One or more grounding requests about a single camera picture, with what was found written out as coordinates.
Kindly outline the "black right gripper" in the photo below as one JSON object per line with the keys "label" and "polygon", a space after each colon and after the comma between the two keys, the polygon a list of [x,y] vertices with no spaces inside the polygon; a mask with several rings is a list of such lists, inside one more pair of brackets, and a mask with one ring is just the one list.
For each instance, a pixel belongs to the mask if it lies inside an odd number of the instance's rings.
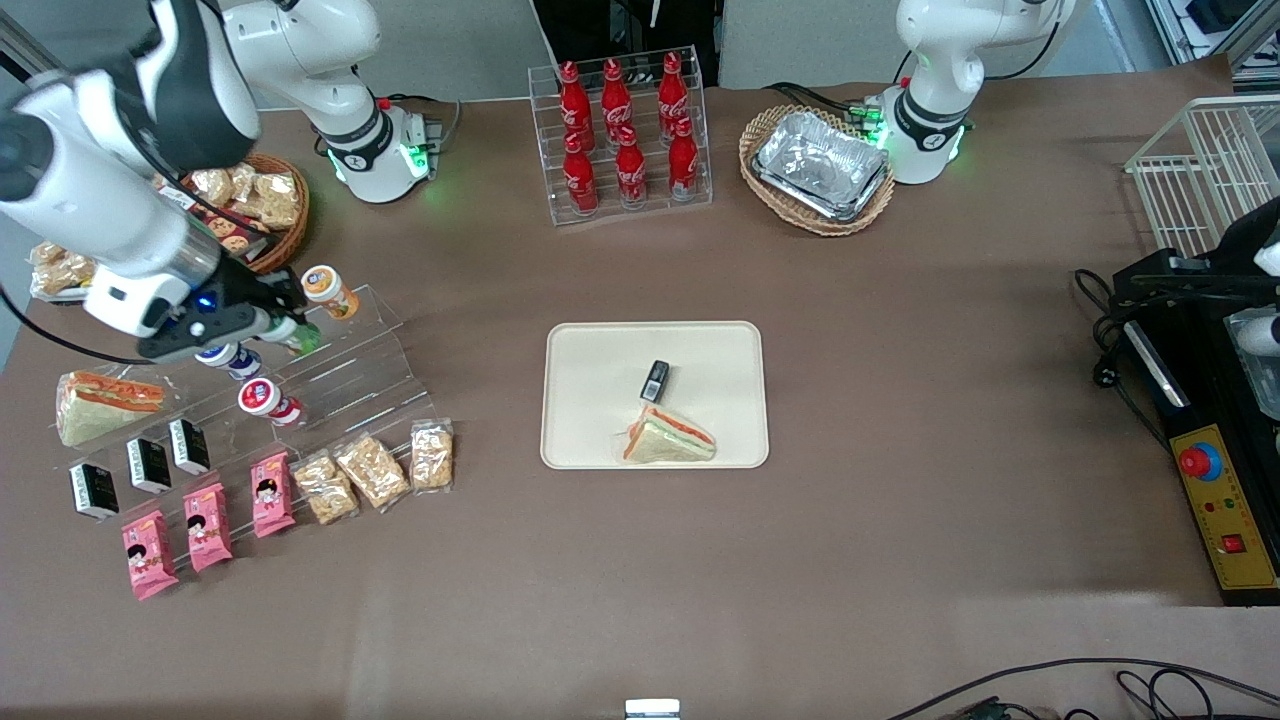
{"label": "black right gripper", "polygon": [[178,361],[224,345],[247,340],[294,311],[273,304],[306,304],[294,272],[255,275],[241,263],[223,263],[184,299],[155,299],[143,314],[152,332],[137,340],[137,354],[147,361]]}

